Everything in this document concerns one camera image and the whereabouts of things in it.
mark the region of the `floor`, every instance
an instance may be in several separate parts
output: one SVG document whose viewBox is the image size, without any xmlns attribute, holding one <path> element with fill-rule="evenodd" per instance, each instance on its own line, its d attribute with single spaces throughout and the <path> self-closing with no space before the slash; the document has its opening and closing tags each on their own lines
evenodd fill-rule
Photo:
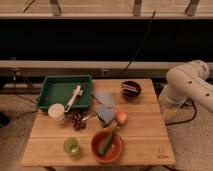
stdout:
<svg viewBox="0 0 213 171">
<path fill-rule="evenodd" d="M 36 95 L 25 95 L 35 101 Z M 176 169 L 187 171 L 213 170 L 213 114 L 196 104 L 198 115 L 190 123 L 168 126 L 169 137 L 174 149 Z M 44 171 L 44 168 L 25 168 L 21 159 L 35 119 L 34 104 L 14 95 L 0 95 L 0 109 L 12 121 L 0 128 L 0 170 L 1 171 Z M 191 108 L 181 109 L 174 120 L 190 117 Z M 103 168 L 57 168 L 58 171 L 139 171 L 139 167 L 103 167 Z M 155 166 L 150 171 L 166 171 L 162 166 Z"/>
</svg>

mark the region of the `table leg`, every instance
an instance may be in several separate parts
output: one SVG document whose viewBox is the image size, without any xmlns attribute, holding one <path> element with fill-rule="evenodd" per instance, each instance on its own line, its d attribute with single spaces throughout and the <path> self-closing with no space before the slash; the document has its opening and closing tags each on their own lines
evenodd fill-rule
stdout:
<svg viewBox="0 0 213 171">
<path fill-rule="evenodd" d="M 47 171 L 56 171 L 54 167 L 44 167 Z"/>
</svg>

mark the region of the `grape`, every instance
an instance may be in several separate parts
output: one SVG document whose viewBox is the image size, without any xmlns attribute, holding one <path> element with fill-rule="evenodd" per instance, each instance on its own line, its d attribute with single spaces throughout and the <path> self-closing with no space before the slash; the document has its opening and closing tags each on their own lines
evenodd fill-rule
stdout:
<svg viewBox="0 0 213 171">
<path fill-rule="evenodd" d="M 75 131 L 79 131 L 81 129 L 85 129 L 87 123 L 84 121 L 82 122 L 82 119 L 87 116 L 86 112 L 77 111 L 72 114 L 71 121 L 73 122 L 73 128 Z"/>
</svg>

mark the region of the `peach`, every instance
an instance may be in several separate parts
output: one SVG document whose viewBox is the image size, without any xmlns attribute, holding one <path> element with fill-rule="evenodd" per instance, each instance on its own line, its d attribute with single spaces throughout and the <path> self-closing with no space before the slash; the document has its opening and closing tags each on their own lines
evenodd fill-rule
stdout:
<svg viewBox="0 0 213 171">
<path fill-rule="evenodd" d="M 124 111 L 118 111 L 115 115 L 115 120 L 119 125 L 124 125 L 127 122 L 127 115 Z"/>
</svg>

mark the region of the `dark bowl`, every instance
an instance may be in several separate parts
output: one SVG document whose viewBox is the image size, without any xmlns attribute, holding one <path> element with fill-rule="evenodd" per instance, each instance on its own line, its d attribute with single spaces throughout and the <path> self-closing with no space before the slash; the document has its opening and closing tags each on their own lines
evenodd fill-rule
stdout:
<svg viewBox="0 0 213 171">
<path fill-rule="evenodd" d="M 109 131 L 102 130 L 95 134 L 95 136 L 92 138 L 91 148 L 92 153 L 96 161 L 100 163 L 113 163 L 115 162 L 121 152 L 123 151 L 123 140 L 121 137 L 115 133 L 112 142 L 103 156 L 99 156 L 98 149 L 100 148 L 101 144 L 103 143 L 103 140 L 106 138 L 106 136 L 109 134 Z"/>
<path fill-rule="evenodd" d="M 141 91 L 141 86 L 135 81 L 124 81 L 121 83 L 121 92 L 124 97 L 137 97 Z"/>
</svg>

